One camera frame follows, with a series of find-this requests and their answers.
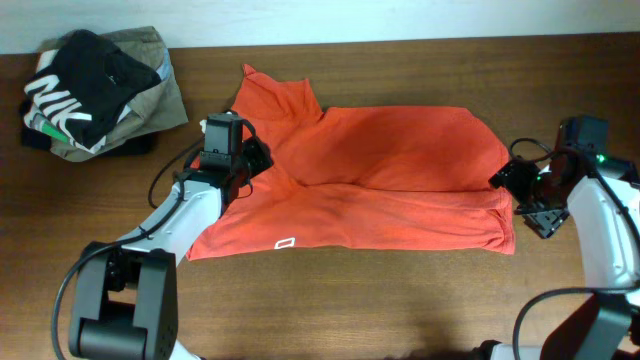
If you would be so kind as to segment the red orange t-shirt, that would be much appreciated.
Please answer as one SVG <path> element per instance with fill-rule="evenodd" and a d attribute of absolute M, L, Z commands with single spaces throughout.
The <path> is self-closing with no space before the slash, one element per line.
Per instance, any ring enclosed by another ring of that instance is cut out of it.
<path fill-rule="evenodd" d="M 189 259 L 323 246 L 514 252 L 511 198 L 489 183 L 508 153 L 469 110 L 322 108 L 308 80 L 243 72 L 232 109 L 274 164 Z"/>

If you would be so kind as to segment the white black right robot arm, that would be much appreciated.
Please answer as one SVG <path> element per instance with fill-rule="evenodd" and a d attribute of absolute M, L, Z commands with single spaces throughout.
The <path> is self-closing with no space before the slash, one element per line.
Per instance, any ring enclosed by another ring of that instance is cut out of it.
<path fill-rule="evenodd" d="M 517 201 L 517 214 L 539 237 L 555 234 L 572 218 L 580 243 L 586 284 L 546 291 L 518 313 L 510 343 L 486 341 L 483 359 L 631 359 L 624 338 L 639 341 L 639 179 L 633 164 L 598 152 L 559 148 L 540 169 L 534 160 L 514 158 L 490 180 Z M 527 313 L 562 295 L 586 300 L 543 344 L 523 346 Z"/>

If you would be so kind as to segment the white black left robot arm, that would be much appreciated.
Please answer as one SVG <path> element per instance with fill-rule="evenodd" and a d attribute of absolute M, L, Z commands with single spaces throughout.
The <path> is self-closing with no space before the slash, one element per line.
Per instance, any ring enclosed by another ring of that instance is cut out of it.
<path fill-rule="evenodd" d="M 70 353 L 84 359 L 194 358 L 177 339 L 177 267 L 239 189 L 272 164 L 267 145 L 252 136 L 231 168 L 184 169 L 136 229 L 112 243 L 90 243 L 63 280 L 75 286 Z"/>

